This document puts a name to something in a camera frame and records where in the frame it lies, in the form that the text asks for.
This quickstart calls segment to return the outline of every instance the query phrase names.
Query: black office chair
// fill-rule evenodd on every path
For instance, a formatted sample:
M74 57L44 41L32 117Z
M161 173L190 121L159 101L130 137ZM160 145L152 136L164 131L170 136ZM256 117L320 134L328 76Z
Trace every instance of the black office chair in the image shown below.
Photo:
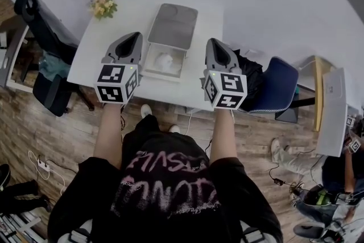
M43 50L58 57L66 64L72 64L77 47L67 45L59 40L41 16L38 0L16 0L14 11L21 15L28 24L35 40ZM37 69L37 66L31 62L26 62L25 71L22 72L22 80L25 79L26 73L30 69ZM94 105L83 94L80 87L77 84L67 82L67 78L56 75L54 80L50 81L43 74L38 73L33 86L35 98L58 117L68 112L67 104L72 92L76 92L80 96L89 110L94 110Z

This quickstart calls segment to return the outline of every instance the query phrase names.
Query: wooden floor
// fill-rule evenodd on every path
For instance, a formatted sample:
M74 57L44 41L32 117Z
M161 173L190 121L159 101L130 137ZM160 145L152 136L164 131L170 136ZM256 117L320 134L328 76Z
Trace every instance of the wooden floor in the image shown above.
M3 15L11 16L1 12L10 6L3 6L3 3L4 0L0 0L0 21L4 20ZM141 119L140 106L145 102L151 105L162 129L167 130L172 124L177 124L181 127L181 132L185 133L189 115L185 114L183 107L133 98L123 113L126 121L123 135L132 131ZM31 94L0 91L0 163L10 165L11 183L37 178L28 151L75 171L78 163L92 155L102 109L97 107L94 112L89 112L76 96L71 100L71 107L69 114L55 117ZM292 228L305 219L289 206L288 186L275 185L268 170L275 166L270 163L269 154L271 140L275 137L285 136L293 153L314 149L317 133L312 131L313 107L300 109L298 124L275 121L272 114L250 116L238 112L235 113L235 121L239 159L276 212L282 225L284 242L308 242L293 235ZM188 134L204 149L212 137L213 125L213 113L198 112L191 118ZM66 185L74 177L72 171L58 166L52 168L64 177ZM298 179L297 175L281 168L273 170L272 175L287 183ZM41 192L49 196L53 203L60 197L63 183L57 175L51 174L47 181L39 178L38 182ZM38 232L46 236L48 214L42 209L36 209L34 213L42 218L42 223L37 225Z

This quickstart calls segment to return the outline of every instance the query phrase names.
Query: desk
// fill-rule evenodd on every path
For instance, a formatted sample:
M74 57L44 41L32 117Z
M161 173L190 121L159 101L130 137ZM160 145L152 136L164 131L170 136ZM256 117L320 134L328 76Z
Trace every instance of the desk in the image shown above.
M31 87L17 83L11 79L16 57L18 56L28 29L29 27L19 15L2 22L0 26L0 32L6 31L9 33L8 47L0 67L0 87L10 87L30 93L33 92Z
M146 57L147 38L154 18L162 3L175 3L198 10L197 23L191 48L188 50L179 83L144 76L134 96L178 104L189 108L213 110L204 99L200 78L204 77L205 51L208 39L222 39L224 9L193 0L117 0L118 11L114 18L93 18L73 59L67 80L93 87L95 68L112 44L123 35L139 31L143 34L143 64Z

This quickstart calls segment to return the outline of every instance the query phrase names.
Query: power strip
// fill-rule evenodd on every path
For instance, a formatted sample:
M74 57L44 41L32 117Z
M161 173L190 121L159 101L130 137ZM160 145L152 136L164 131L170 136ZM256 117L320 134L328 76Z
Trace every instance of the power strip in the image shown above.
M37 162L38 162L38 166L39 166L41 169L46 170L47 172L49 172L49 171L51 170L50 166L49 166L49 165L47 165L47 164L45 164L43 161L40 161L40 159L39 159L39 160L37 160Z

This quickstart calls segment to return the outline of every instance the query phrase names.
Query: blue office chair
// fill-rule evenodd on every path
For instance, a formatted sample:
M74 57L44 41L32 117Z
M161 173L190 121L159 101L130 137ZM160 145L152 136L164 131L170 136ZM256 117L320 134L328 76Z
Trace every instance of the blue office chair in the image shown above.
M245 113L276 113L290 106L296 92L298 71L278 57L273 57L263 73L261 92Z

